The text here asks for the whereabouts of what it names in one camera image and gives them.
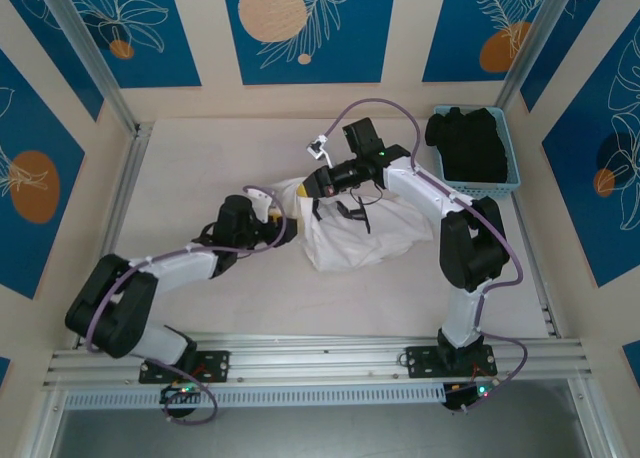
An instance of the plastic basket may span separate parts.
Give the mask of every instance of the plastic basket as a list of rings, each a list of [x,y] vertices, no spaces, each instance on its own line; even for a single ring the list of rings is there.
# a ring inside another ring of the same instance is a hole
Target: plastic basket
[[[460,108],[462,114],[467,114],[471,111],[479,108],[486,108],[489,113],[496,119],[497,131],[502,144],[504,145],[505,154],[507,155],[507,182],[506,183],[475,183],[467,181],[449,181],[444,177],[444,167],[442,164],[442,156],[438,153],[437,160],[437,173],[440,179],[447,185],[454,188],[457,191],[465,193],[474,198],[482,198],[484,196],[490,196],[492,198],[504,198],[509,193],[518,189],[520,186],[520,171],[518,170],[518,163],[516,162],[516,155],[513,151],[513,144],[511,143],[511,135],[509,134],[509,128],[507,127],[507,120],[504,116],[504,112],[500,108],[493,106],[487,107],[473,107],[473,106],[436,106],[433,112],[438,115],[446,115],[451,108]]]

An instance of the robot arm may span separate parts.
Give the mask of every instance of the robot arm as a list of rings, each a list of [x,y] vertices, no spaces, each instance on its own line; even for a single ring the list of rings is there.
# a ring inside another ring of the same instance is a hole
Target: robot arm
[[[458,201],[479,212],[504,236],[498,205],[490,198],[473,200],[419,166],[414,169],[410,153],[399,145],[385,147],[368,118],[343,130],[356,158],[319,168],[303,182],[298,193],[320,199],[373,180],[427,216],[439,230],[440,268],[452,285],[449,311],[438,335],[438,355],[451,373],[464,371],[471,362],[469,356],[483,346],[476,323],[482,290],[500,276],[509,255]],[[438,187],[420,174],[428,175]]]
[[[107,303],[95,323],[93,343],[114,358],[132,354],[190,371],[195,343],[176,330],[148,322],[151,305],[158,296],[175,288],[221,275],[236,263],[238,250],[252,250],[260,242],[272,243],[282,230],[283,220],[269,217],[270,203],[270,197],[260,194],[227,197],[215,223],[207,225],[187,250],[161,261],[126,260],[113,254],[103,257],[67,312],[67,328],[86,337],[100,303],[116,281],[132,267],[148,263],[135,271],[117,290],[115,299]],[[295,220],[288,219],[283,238],[275,246],[291,241],[296,233]],[[230,251],[212,251],[212,247]]]

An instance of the yellow object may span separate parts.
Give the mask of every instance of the yellow object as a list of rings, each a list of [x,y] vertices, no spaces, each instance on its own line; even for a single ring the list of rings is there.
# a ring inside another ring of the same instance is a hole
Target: yellow object
[[[307,195],[307,189],[304,187],[304,185],[300,185],[298,187],[298,191],[296,192],[296,194],[301,198],[309,198],[309,195]]]

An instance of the white floor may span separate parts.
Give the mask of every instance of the white floor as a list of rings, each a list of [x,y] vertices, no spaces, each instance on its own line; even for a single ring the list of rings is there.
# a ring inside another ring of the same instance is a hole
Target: white floor
[[[133,258],[183,247],[216,219],[227,195],[242,193],[243,185],[309,175],[322,163],[307,154],[306,145],[330,122],[157,122],[117,253]],[[374,124],[387,146],[411,148],[415,133],[407,120],[378,119]],[[351,157],[340,128],[329,143],[334,160]],[[419,161],[433,168],[426,146]],[[547,337],[513,204],[510,198],[499,204],[525,281],[489,296],[483,328],[507,336]],[[502,278],[514,276],[509,263]],[[381,265],[326,274],[315,271],[301,246],[291,243],[242,260],[215,280],[157,297],[152,319],[185,332],[435,336],[446,315],[448,293],[434,242]]]

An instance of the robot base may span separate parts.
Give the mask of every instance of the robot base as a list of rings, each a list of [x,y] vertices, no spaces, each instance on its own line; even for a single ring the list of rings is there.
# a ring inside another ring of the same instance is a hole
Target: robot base
[[[476,367],[495,376],[498,368],[493,349],[483,344],[480,337],[465,348],[454,348],[442,330],[438,332],[437,346],[410,346],[405,349],[409,378],[471,378]]]
[[[189,370],[188,372],[196,373],[195,378],[202,383],[226,383],[227,373],[229,371],[228,351],[194,351],[189,353],[188,363],[177,363],[176,366],[181,370]],[[140,375],[138,381],[143,385],[164,385],[174,381],[185,381],[182,377],[175,373],[145,361],[140,367]]]

